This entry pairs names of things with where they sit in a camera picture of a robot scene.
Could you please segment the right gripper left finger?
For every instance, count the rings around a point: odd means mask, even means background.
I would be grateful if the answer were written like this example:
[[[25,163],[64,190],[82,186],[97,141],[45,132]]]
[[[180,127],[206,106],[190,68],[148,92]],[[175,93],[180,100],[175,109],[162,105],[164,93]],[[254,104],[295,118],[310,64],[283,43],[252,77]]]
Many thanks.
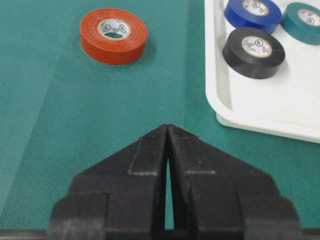
[[[151,240],[165,226],[167,126],[77,174],[53,207],[50,240]]]

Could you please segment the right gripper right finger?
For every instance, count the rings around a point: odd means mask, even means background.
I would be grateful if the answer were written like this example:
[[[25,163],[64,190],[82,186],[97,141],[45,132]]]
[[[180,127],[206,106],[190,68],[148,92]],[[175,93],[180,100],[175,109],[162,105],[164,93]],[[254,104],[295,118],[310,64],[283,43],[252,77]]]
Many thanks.
[[[168,136],[193,239],[302,239],[296,208],[268,173],[176,125]]]

